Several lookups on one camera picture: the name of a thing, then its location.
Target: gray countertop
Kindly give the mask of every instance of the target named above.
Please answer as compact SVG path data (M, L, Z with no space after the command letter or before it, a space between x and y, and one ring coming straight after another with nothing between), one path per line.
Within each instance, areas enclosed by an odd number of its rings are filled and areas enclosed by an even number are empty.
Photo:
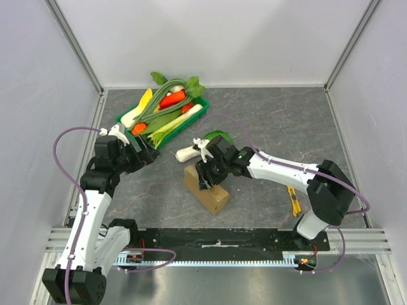
M111 90L100 126L138 103L145 90ZM223 113L239 120L256 147L273 156L304 163L336 162L348 175L338 133L323 88L211 88L203 95L208 114ZM191 145L197 123L161 149L151 165L122 176L104 223L113 218L135 219L140 227L281 227L292 228L287 187L266 180L228 177L222 186L230 193L217 215L184 187L184 168L197 160L178 163L174 153ZM228 132L238 149L247 146L234 123L212 118L200 136L212 130ZM302 210L310 209L307 196L297 192ZM351 209L359 209L355 200ZM344 227L365 227L361 215L348 216Z

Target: cable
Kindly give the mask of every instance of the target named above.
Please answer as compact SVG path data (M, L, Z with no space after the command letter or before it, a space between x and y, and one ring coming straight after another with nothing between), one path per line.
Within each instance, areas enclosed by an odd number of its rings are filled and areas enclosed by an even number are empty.
M367 211L370 210L370 203L369 203L369 201L368 201L358 190L356 190L354 187L348 185L348 184L345 183L344 181L339 180L339 179L337 179L337 178L335 178L335 177L332 177L332 176L330 176L330 175L327 175L326 173L321 173L321 172L319 172L319 171L317 171L317 170L311 170L311 169L309 169L309 168L304 168L304 167L301 167L301 166L292 165L292 164L289 164L289 163L286 163L286 162L283 162L283 161L277 161L277 160L274 160L273 158L270 158L270 159L269 159L269 158L267 158L266 156L263 156L263 155L254 147L254 144L252 143L252 140L251 140L251 138L250 138L250 136L249 136L247 130L246 130L236 119L233 119L233 118L231 118L230 116L227 116L227 115L225 115L225 114L220 114L220 113L215 113L215 114L211 114L211 115L209 115L209 116L206 116L204 119L201 120L201 122L199 122L199 125L198 125L198 127L197 127L197 131L196 131L196 134L195 134L195 138L198 137L198 132L200 131L200 129L201 129L203 123L206 122L208 119L213 118L214 116L220 116L220 117L222 117L222 118L229 119L230 121L234 122L237 126L239 126L240 129L243 131L245 140L249 143L249 146L250 146L251 149L254 151L254 153L256 153L261 159L263 159L263 160L265 160L265 161L267 161L267 162L269 162L269 163L273 163L273 164L276 164L276 165L280 165L280 166L284 166L284 167L291 168L291 169L293 169L293 170L299 170L299 171L301 171L301 172L304 172L304 171L305 171L305 172L308 172L308 173L312 173L312 174L314 174L314 175L318 175L318 176L320 176L320 177L322 177L322 178L325 178L325 179L327 179L327 180L333 181L333 182L339 184L340 186L343 186L345 189L348 189L349 191L351 191L352 193L354 193L357 197L359 197L359 198L363 201L363 203L365 204L366 208L361 209L361 210L356 210L356 211L347 212L347 213L346 213L347 215L354 215L354 214L359 214L359 213L366 213Z
M163 264L157 265L157 266L153 266L150 268L146 268L146 269L135 269L135 270L129 270L129 269L123 269L123 268L119 268L120 271L124 271L126 273L137 273L137 272L145 272L145 271L151 271L151 270L155 270L155 269L160 269L168 264L171 264L174 259L176 259L177 254L169 249L155 249L155 248L125 248L123 249L123 251L147 251L147 252L167 252L167 253L172 253L172 257L170 260L168 260L167 262L164 262Z
M83 127L83 126L69 128L69 129L65 130L64 132L62 132L55 139L55 142L53 143L53 147L52 147L52 155L53 155L53 159L54 159L55 163L57 164L59 170L65 175L65 177L67 177L68 180L71 181L74 184L74 186L78 189L79 193L82 196L82 200L83 200L83 202L82 202L83 212L86 212L87 206L88 206L88 204L87 204L88 200L86 198L86 194L85 194L84 190L79 185L79 183L77 183L75 181L75 179L71 175L69 175L68 172L62 167L62 165L61 165L61 163L60 163L60 161L58 159L58 156L57 156L57 145L58 145L59 140L65 134L67 134L68 132L74 131L74 130L91 130L93 132L100 132L100 129L92 128L92 127ZM72 245L71 245L71 249L69 251L69 256L73 256L74 253L75 253L76 244L78 243L79 236L80 236L81 231L82 231L83 223L85 222L85 217L86 217L86 215L82 214L81 220L79 222L78 230L76 231L76 234L74 236L74 240L73 240ZM71 270L71 266L72 266L72 258L69 257L68 258L68 263L67 263L67 266L66 266L66 270L65 270L65 278L64 278L65 298L66 298L66 304L68 304L68 305L72 305L71 297L69 295L69 272Z

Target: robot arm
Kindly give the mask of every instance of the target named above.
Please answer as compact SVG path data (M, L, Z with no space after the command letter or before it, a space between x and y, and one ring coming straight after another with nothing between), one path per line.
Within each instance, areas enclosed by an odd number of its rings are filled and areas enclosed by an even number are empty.
M250 147L239 151L221 136L212 139L205 149L201 149L201 153L205 156L195 165L200 189L209 189L232 173L235 176L275 181L308 194L312 211L304 215L294 228L294 241L299 246L311 243L329 225L339 226L355 196L344 187L315 174L270 163L260 158ZM332 161L325 160L320 165L304 164L260 153L268 159L320 171L352 185Z
M72 259L69 294L73 304L100 304L106 289L106 276L118 254L127 245L137 245L137 224L132 219L115 219L106 237L96 247L103 216L113 198L122 173L133 173L154 162L160 154L142 137L128 139L124 126L103 130L95 142L95 156L81 177L81 187L88 200L86 217L76 217L67 245L55 269L46 269L43 283L54 301L66 303L64 277L68 259ZM78 215L83 213L80 198ZM81 230L74 255L70 255L76 233Z

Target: green tray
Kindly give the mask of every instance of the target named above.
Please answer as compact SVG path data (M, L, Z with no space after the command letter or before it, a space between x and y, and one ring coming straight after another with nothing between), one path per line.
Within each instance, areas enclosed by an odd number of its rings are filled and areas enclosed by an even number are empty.
M187 127L189 127L192 123L194 123L195 121L198 121L208 110L209 108L209 102L207 100L205 100L203 97L197 97L193 99L193 103L194 104L200 104L202 105L202 109L199 110L197 113L195 113L194 115L192 115L192 117L190 117L189 119L187 119L185 122L183 122L181 125L179 125L173 132L171 132L169 135L167 135L163 141L161 142L161 144L158 146L158 149L160 149L161 147L163 147L165 144L167 144L168 142L170 142L176 135L180 134L181 132L183 132L185 129L187 129ZM122 116L124 116L126 113L128 113L129 111L133 110L134 108L136 108L139 104L135 104L133 107L131 107L130 109L128 109L127 111L123 112L122 114L120 114L117 118L116 118L116 122L120 123L120 119Z

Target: white cable tie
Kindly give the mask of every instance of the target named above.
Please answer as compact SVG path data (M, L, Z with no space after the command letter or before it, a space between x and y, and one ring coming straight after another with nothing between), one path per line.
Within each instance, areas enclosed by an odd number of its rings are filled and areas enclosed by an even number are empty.
M303 168L303 173L308 173L307 170L308 170L309 167L310 167L309 164L305 165L304 168Z
M107 129L106 128L101 128L99 135L107 135Z

